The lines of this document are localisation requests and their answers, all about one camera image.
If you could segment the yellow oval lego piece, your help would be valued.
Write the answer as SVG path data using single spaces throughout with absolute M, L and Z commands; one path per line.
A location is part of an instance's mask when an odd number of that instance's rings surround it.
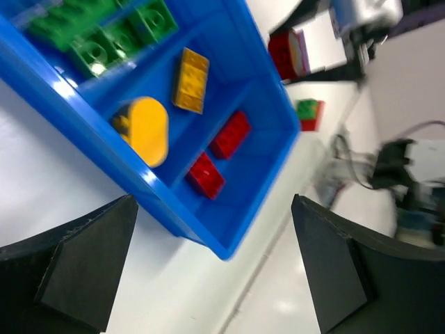
M 151 168 L 160 166 L 169 150 L 169 116 L 153 97 L 138 97 L 119 108 L 111 126 Z

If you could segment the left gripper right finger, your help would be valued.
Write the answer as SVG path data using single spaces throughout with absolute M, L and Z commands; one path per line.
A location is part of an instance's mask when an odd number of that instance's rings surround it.
M 322 333 L 443 333 L 444 252 L 349 221 L 305 196 L 291 205 Z

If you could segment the red half round lego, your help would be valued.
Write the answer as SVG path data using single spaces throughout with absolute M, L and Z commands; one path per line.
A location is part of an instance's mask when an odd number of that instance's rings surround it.
M 322 100 L 301 100 L 298 102 L 297 116 L 303 132 L 316 132 L 321 120 L 325 102 Z

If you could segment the yellow lego brick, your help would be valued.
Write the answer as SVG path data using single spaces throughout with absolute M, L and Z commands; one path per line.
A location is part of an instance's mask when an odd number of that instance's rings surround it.
M 184 47 L 178 62 L 172 103 L 183 110 L 203 114 L 210 62 Z

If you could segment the small red lego brick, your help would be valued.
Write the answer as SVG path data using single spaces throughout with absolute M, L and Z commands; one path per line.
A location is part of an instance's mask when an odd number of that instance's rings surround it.
M 198 193 L 212 200 L 225 185 L 225 179 L 206 152 L 202 152 L 190 167 L 186 179 Z

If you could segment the red white flower lego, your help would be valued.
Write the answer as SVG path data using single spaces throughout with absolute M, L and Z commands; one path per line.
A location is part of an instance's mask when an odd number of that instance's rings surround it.
M 268 42 L 269 54 L 282 80 L 299 77 L 297 75 L 298 44 L 295 29 L 274 35 Z

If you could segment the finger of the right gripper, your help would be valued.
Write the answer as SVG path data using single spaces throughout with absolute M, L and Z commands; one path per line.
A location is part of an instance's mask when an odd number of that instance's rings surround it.
M 365 77 L 365 71 L 359 60 L 345 63 L 337 67 L 319 70 L 305 74 L 302 77 L 289 79 L 288 84 L 296 84 L 304 81 L 310 82 L 338 82 L 338 81 L 354 81 L 359 82 Z

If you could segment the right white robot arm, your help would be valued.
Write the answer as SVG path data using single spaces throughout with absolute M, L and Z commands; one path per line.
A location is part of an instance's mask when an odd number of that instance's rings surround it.
M 364 154 L 361 161 L 353 158 L 350 143 L 344 134 L 334 139 L 334 159 L 339 164 L 340 153 L 349 177 L 366 189 L 389 190 L 397 207 L 397 221 L 403 230 L 428 230 L 432 244 L 444 246 L 444 178 L 421 181 L 410 170 L 414 160 L 411 149 L 420 142 L 408 135 L 429 125 L 443 125 L 442 121 L 428 121 L 416 125 L 395 139 L 383 143 L 375 154 Z

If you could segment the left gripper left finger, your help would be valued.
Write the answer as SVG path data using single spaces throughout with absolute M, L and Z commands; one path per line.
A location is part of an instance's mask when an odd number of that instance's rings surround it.
M 1 247 L 1 332 L 105 332 L 137 214 L 125 195 Z

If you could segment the green small lego brick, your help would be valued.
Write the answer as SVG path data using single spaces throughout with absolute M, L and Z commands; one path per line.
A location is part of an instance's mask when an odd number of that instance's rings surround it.
M 296 114 L 299 120 L 315 120 L 318 112 L 318 101 L 315 99 L 299 100 Z

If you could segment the green striped lego brick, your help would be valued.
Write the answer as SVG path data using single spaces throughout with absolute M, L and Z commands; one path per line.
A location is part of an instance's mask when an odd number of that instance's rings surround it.
M 178 29 L 174 17 L 162 0 L 135 7 L 128 19 L 136 35 L 148 45 L 160 42 Z

